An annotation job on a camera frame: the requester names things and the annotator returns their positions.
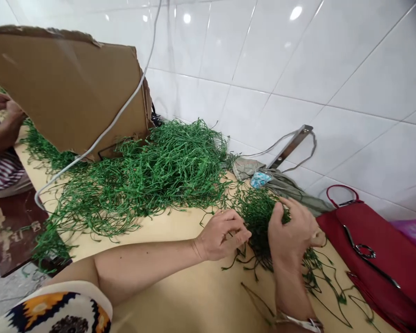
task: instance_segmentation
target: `striped shirt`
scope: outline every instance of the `striped shirt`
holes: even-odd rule
[[[13,148],[0,155],[0,191],[17,183],[24,173],[23,165]]]

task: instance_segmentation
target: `yellow table surface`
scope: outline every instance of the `yellow table surface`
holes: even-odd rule
[[[25,135],[23,128],[20,137]],[[20,157],[34,187],[38,190],[47,183],[48,176],[44,169],[35,169],[39,163],[29,162],[29,155],[25,152],[25,145],[17,143],[15,150]],[[43,202],[53,199],[54,193],[45,192],[41,195]],[[46,204],[46,209],[53,211],[56,201]],[[120,244],[142,243],[150,241],[174,241],[196,237],[202,230],[199,222],[204,212],[200,209],[189,209],[187,212],[173,210],[170,215],[162,214],[153,219],[144,218],[142,227],[130,234],[117,237]],[[210,215],[204,218],[207,223]],[[69,243],[78,245],[71,252],[74,261],[118,246],[108,238],[101,237],[101,242],[93,241],[88,234],[74,236]],[[352,286],[345,274],[347,266],[333,246],[328,244],[319,249],[326,254],[337,269],[336,278],[342,288]],[[322,262],[327,259],[319,255]],[[244,282],[251,290],[258,294],[273,311],[274,281],[272,273],[257,269],[259,282],[255,281],[252,271],[244,271],[244,265],[235,263],[234,266],[222,271],[221,267],[229,266],[234,256],[231,255],[217,262],[204,262],[200,265],[180,271],[141,292],[114,310],[112,332],[198,332],[198,333],[255,333],[267,332],[268,324],[263,319],[249,294],[241,286]],[[251,250],[247,249],[247,258],[251,258]],[[333,278],[332,269],[325,272]],[[336,297],[328,284],[318,279],[323,293],[319,299],[327,305],[342,320]],[[338,289],[333,278],[333,285]],[[352,290],[347,295],[361,298],[360,294]],[[342,310],[353,329],[339,322],[320,302],[310,297],[318,318],[325,326],[326,332],[377,332],[375,327],[367,323],[366,317],[350,299]],[[261,302],[256,300],[259,309],[264,309]],[[370,313],[370,309],[363,303],[360,306]],[[375,314],[374,324],[382,333],[397,332],[382,318]]]

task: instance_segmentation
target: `electrical cord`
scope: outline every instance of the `electrical cord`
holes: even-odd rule
[[[124,112],[124,110],[126,109],[126,107],[129,105],[129,103],[132,101],[132,99],[137,95],[137,93],[140,91],[140,88],[143,85],[143,81],[144,78],[146,76],[146,72],[148,71],[148,67],[149,67],[149,62],[151,61],[151,57],[152,57],[152,51],[154,51],[154,45],[155,45],[155,35],[156,35],[156,31],[157,31],[157,21],[158,21],[158,15],[160,14],[160,8],[161,8],[161,2],[162,0],[159,1],[158,4],[158,8],[157,8],[157,15],[155,17],[154,20],[154,34],[153,34],[153,38],[152,38],[152,47],[151,47],[151,52],[149,54],[149,58],[148,58],[148,62],[146,63],[146,67],[144,68],[144,72],[142,75],[142,78],[140,79],[140,83],[138,83],[137,88],[134,90],[134,92],[132,93],[132,95],[128,98],[128,100],[126,101],[126,103],[122,106],[122,108],[118,111],[117,115],[115,116],[114,120],[112,120],[112,123],[110,123],[110,125],[104,130],[103,133],[100,134],[100,136],[95,140],[95,142],[93,143],[93,145],[81,156],[78,156],[72,163],[70,163],[67,167],[65,167],[64,169],[62,169],[59,173],[57,173],[55,176],[52,177],[52,179],[45,185],[43,186],[41,189],[39,189],[36,193],[35,193],[35,202],[37,203],[38,207],[40,207],[41,209],[45,210],[43,206],[43,203],[40,200],[40,195],[41,193],[47,189],[48,187],[50,187],[58,178],[61,177],[62,174],[64,174],[67,170],[69,170],[71,167],[73,167],[75,164],[77,164],[78,162],[80,162],[82,159],[84,159],[86,156],[89,155],[89,153],[98,145],[98,143],[101,141],[101,139],[112,129],[112,127],[114,127],[115,123],[118,121],[118,119],[120,118],[121,114]]]
[[[255,153],[255,154],[250,154],[250,155],[240,155],[240,157],[251,157],[251,156],[258,156],[258,155],[260,155],[260,154],[264,154],[264,153],[267,153],[267,152],[269,152],[269,151],[271,151],[280,141],[282,141],[283,139],[285,139],[286,137],[288,137],[288,136],[291,136],[291,135],[293,135],[293,134],[295,134],[297,132],[297,130],[295,130],[295,131],[293,131],[293,132],[291,132],[291,133],[288,133],[288,134],[285,134],[283,137],[281,137],[279,140],[277,140],[270,148],[268,148],[267,150],[264,150],[264,151],[261,151],[261,152],[259,152],[259,153]],[[304,164],[307,160],[309,160],[311,157],[313,157],[313,155],[314,155],[314,152],[316,151],[316,147],[317,147],[317,139],[316,139],[316,134],[313,132],[313,131],[311,131],[311,135],[313,136],[313,148],[312,148],[312,150],[311,150],[311,154],[310,154],[310,156],[308,156],[306,159],[304,159],[302,162],[300,162],[299,164],[297,164],[296,166],[294,166],[294,167],[292,167],[292,168],[289,168],[289,169],[286,169],[285,171],[282,171],[282,173],[285,173],[285,172],[288,172],[288,171],[292,171],[292,170],[295,170],[295,169],[297,169],[299,166],[301,166],[302,164]]]

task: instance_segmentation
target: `red leather bag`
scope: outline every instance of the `red leather bag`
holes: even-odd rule
[[[345,261],[350,269],[348,277],[370,307],[397,330],[416,332],[416,245],[359,200],[350,187],[330,186],[327,195],[335,186],[353,191],[355,200],[337,205],[330,199],[336,209],[319,216],[319,226]],[[346,230],[355,245],[370,247],[375,258],[364,258],[361,254],[369,254],[364,247],[359,247],[358,253]]]

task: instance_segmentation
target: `blue patterned item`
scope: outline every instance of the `blue patterned item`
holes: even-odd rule
[[[256,171],[253,177],[251,178],[251,186],[255,189],[259,189],[267,182],[269,182],[271,179],[272,177],[270,175]]]

